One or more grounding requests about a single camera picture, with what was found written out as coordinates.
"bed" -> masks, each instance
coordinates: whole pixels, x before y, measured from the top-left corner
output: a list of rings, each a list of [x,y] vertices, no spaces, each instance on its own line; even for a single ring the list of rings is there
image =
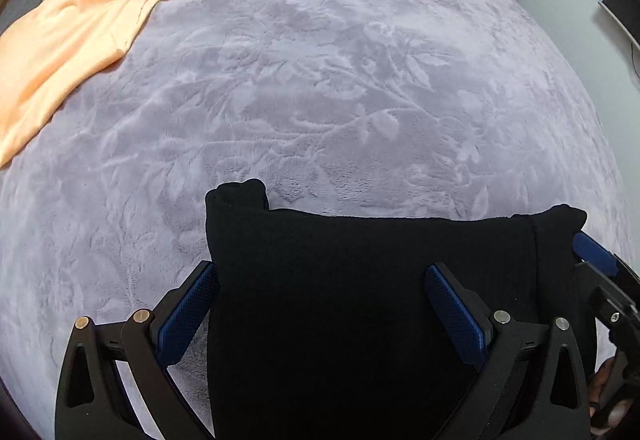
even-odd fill
[[[252,177],[318,214],[568,203],[634,260],[593,104],[516,1],[163,0],[0,171],[0,377],[43,438],[76,317],[155,306],[209,257],[206,192]],[[171,373],[210,427],[205,337]]]

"screw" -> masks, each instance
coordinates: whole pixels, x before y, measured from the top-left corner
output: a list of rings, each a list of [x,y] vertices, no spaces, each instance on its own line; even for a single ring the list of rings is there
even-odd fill
[[[494,319],[498,321],[501,325],[505,325],[509,321],[511,321],[511,316],[504,310],[497,310],[494,312]]]
[[[89,317],[78,317],[76,319],[76,328],[82,330],[87,324],[89,324]]]
[[[558,317],[558,319],[556,319],[556,326],[561,330],[568,330],[569,321],[567,321],[564,317]]]
[[[149,310],[143,308],[142,310],[138,310],[133,314],[133,320],[137,323],[143,323],[149,318],[149,315],[151,315],[149,313]]]

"black cable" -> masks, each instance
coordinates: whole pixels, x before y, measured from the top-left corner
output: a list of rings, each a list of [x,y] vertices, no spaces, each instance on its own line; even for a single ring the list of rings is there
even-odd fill
[[[631,43],[631,64],[634,67],[634,71],[636,72],[636,77],[640,78],[640,74],[638,74],[638,70],[636,70],[636,62],[634,61],[634,44]]]

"clothing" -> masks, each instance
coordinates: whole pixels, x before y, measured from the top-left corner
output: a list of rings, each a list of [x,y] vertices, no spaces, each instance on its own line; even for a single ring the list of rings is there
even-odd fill
[[[122,58],[159,0],[44,0],[0,36],[0,166],[73,89]]]
[[[207,334],[220,438],[431,438],[475,375],[424,294],[437,261],[492,311],[567,318],[593,373],[595,323],[572,254],[583,211],[329,217],[270,211],[258,180],[220,185],[206,206],[220,282]]]

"folded black garment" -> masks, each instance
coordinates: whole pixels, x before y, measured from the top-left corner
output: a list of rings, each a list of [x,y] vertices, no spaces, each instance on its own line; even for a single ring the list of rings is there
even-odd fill
[[[490,309],[572,324],[586,375],[593,317],[560,205],[482,221],[327,217],[269,210],[261,181],[207,194],[220,295],[207,370],[216,437],[429,439],[473,381],[424,294],[441,261]]]

